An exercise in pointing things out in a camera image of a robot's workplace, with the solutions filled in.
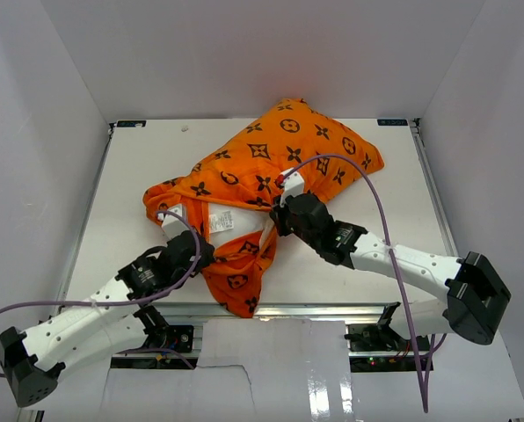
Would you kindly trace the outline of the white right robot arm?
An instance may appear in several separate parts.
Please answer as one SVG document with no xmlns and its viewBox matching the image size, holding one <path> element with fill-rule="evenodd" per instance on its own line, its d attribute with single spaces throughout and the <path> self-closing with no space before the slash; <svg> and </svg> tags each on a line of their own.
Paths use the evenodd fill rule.
<svg viewBox="0 0 524 422">
<path fill-rule="evenodd" d="M 471 251 L 460 258 L 389 247 L 367 229 L 334 219 L 313 193 L 275 198 L 270 216 L 280 236 L 297 236 L 331 265 L 400 280 L 432 296 L 385 308 L 377 329 L 384 348 L 400 349 L 412 333 L 454 333 L 481 346 L 494 340 L 512 295 L 485 255 Z"/>
</svg>

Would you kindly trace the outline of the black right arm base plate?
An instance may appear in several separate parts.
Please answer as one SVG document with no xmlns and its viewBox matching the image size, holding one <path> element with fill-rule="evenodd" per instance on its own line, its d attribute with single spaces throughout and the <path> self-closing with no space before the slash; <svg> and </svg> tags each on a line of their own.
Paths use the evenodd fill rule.
<svg viewBox="0 0 524 422">
<path fill-rule="evenodd" d="M 400 302 L 386 305 L 378 321 L 373 324 L 349 324 L 345 340 L 349 350 L 355 353 L 389 352 L 397 357 L 411 351 L 411 341 L 397 334 L 390 323 L 396 310 L 401 310 Z"/>
</svg>

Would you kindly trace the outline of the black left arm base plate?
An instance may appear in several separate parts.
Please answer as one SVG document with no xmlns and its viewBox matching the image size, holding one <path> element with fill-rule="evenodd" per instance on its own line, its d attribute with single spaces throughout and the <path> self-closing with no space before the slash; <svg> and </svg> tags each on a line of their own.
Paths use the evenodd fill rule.
<svg viewBox="0 0 524 422">
<path fill-rule="evenodd" d="M 154 329 L 144 344 L 130 349 L 131 353 L 190 353 L 193 349 L 194 327 L 192 325 L 168 325 Z"/>
</svg>

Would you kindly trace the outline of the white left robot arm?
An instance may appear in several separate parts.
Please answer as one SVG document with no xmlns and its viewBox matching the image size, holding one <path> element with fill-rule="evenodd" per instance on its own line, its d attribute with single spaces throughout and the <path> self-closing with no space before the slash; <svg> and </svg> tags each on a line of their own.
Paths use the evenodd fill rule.
<svg viewBox="0 0 524 422">
<path fill-rule="evenodd" d="M 0 334 L 0 365 L 18 407 L 33 406 L 66 377 L 127 350 L 156 351 L 172 329 L 155 296 L 183 285 L 215 261 L 215 248 L 196 231 L 146 250 L 103 287 L 44 323 Z"/>
</svg>

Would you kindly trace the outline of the orange patterned pillowcase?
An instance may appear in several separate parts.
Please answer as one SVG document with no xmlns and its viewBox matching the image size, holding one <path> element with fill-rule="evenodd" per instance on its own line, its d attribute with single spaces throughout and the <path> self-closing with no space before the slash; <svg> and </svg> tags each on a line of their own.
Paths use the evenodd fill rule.
<svg viewBox="0 0 524 422">
<path fill-rule="evenodd" d="M 281 193 L 276 178 L 298 164 L 305 191 L 323 202 L 345 190 L 363 171 L 373 173 L 384 166 L 379 149 L 351 128 L 302 99 L 283 99 L 188 175 L 150 187 L 143 203 L 153 222 L 158 222 L 158 210 L 185 205 L 189 223 L 208 241 L 208 203 L 269 214 L 273 199 Z M 262 246 L 239 239 L 215 248 L 215 262 L 201 273 L 212 296 L 228 312 L 253 316 L 276 244 L 273 228 Z"/>
</svg>

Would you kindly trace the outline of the white pillow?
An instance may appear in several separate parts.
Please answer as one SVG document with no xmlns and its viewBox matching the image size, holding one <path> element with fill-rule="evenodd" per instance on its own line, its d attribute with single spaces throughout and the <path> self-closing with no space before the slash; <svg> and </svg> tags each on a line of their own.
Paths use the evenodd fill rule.
<svg viewBox="0 0 524 422">
<path fill-rule="evenodd" d="M 215 248 L 239 239 L 262 246 L 273 228 L 274 222 L 267 212 L 213 202 L 207 204 L 205 237 Z"/>
</svg>

